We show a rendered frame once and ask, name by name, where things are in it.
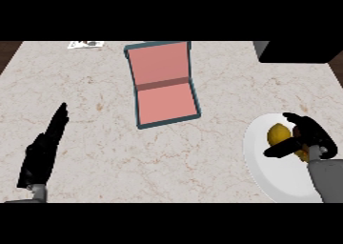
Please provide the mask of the white printed paper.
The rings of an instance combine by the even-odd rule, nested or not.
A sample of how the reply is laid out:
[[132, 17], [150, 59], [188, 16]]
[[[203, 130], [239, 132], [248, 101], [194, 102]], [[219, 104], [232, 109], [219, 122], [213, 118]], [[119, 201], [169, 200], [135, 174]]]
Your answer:
[[104, 43], [104, 41], [72, 41], [69, 43], [67, 50], [100, 48], [104, 45]]

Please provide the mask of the yellow lemon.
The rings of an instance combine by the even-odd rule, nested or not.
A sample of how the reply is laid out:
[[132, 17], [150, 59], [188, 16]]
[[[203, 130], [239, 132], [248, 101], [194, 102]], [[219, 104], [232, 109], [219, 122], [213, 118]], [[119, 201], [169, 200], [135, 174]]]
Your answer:
[[[269, 146], [276, 145], [281, 141], [291, 137], [300, 137], [298, 129], [294, 127], [291, 130], [288, 128], [276, 123], [267, 130], [266, 133], [266, 142]], [[301, 162], [309, 161], [309, 154], [307, 154], [307, 146], [303, 145], [301, 149], [294, 152], [294, 155], [297, 156], [298, 160]]]

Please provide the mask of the white plate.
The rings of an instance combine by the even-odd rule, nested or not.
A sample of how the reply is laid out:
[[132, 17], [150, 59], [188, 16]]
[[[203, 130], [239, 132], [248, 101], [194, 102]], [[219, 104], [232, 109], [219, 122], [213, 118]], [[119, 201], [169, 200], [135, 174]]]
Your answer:
[[250, 123], [242, 138], [244, 161], [253, 180], [269, 199], [284, 203], [321, 203], [322, 199], [313, 188], [306, 163], [294, 154], [282, 158], [265, 157], [269, 145], [269, 128], [282, 124], [288, 130], [294, 124], [281, 113], [266, 113]]

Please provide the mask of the pink teal-rimmed cardboard box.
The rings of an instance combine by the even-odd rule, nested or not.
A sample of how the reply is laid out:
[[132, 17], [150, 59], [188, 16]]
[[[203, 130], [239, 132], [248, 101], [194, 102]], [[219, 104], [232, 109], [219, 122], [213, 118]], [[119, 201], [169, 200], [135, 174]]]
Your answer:
[[139, 130], [201, 117], [189, 50], [189, 41], [151, 41], [123, 48]]

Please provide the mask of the black appliance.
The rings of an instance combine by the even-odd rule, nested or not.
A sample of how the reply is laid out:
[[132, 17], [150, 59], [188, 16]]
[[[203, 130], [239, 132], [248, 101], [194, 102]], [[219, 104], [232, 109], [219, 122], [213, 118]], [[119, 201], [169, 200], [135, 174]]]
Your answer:
[[343, 41], [254, 41], [260, 63], [323, 64], [343, 51]]

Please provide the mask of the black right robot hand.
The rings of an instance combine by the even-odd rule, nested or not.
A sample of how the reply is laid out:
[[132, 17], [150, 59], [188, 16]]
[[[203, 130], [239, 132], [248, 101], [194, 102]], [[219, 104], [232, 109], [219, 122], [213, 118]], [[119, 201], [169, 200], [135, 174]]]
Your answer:
[[316, 121], [310, 117], [298, 116], [291, 112], [284, 112], [282, 116], [288, 122], [295, 124], [298, 136], [285, 139], [270, 146], [265, 150], [265, 156], [282, 158], [298, 151], [301, 146], [306, 145], [307, 147], [318, 146], [323, 148], [321, 158], [331, 159], [337, 155], [337, 146]]

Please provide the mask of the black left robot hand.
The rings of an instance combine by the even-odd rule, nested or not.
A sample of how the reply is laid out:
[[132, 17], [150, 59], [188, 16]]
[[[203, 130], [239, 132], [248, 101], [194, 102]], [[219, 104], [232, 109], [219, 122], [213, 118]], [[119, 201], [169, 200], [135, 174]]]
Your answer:
[[38, 134], [26, 147], [16, 186], [26, 189], [35, 184], [45, 185], [55, 158], [58, 142], [63, 136], [67, 117], [67, 105], [61, 104], [49, 119], [46, 130]]

